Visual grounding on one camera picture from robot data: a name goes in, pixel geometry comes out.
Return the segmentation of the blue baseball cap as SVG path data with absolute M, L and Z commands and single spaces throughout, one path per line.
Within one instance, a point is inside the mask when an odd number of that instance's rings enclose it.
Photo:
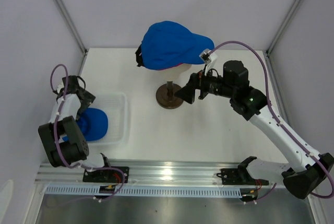
M 76 123 L 88 143 L 101 140 L 107 134 L 109 126 L 106 113 L 96 108 L 87 108 Z
M 135 52 L 138 67 L 159 70 L 177 64 L 201 65 L 199 55 L 214 42 L 173 21 L 152 24 Z

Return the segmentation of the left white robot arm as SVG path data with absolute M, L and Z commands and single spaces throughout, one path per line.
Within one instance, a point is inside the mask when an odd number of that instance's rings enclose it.
M 92 108 L 95 96 L 79 84 L 83 79 L 71 75 L 67 90 L 55 90 L 56 102 L 48 123 L 39 126 L 38 133 L 49 163 L 57 167 L 74 166 L 89 156 L 88 143 L 102 139 L 109 120 L 101 109 Z

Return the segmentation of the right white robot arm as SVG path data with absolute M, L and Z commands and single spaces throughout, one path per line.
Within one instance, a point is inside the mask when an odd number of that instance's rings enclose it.
M 191 74 L 188 83 L 175 96 L 192 104 L 195 91 L 200 99 L 213 94 L 230 100 L 232 109 L 260 129 L 285 156 L 287 163 L 263 161 L 250 156 L 238 165 L 243 184 L 266 180 L 284 185 L 296 198 L 305 199 L 326 178 L 333 167 L 330 153 L 320 154 L 276 113 L 267 97 L 249 84 L 248 69 L 241 61 L 227 61 L 223 74 L 213 76 L 201 70 Z

